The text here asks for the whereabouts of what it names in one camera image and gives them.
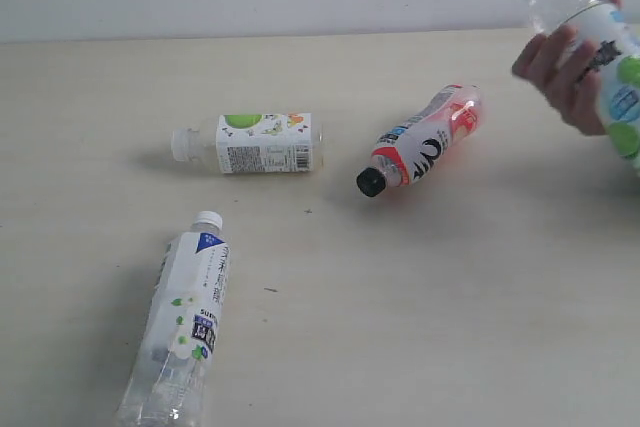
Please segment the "person's open bare hand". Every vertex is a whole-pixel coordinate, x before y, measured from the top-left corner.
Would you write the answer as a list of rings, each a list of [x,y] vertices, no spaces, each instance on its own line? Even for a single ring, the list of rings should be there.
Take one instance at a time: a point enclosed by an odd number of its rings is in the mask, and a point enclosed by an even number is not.
[[[596,46],[584,41],[562,59],[576,38],[577,30],[565,24],[535,35],[514,61],[512,74],[535,87],[565,124],[586,136],[600,136],[605,133],[596,113],[601,79],[587,70]]]

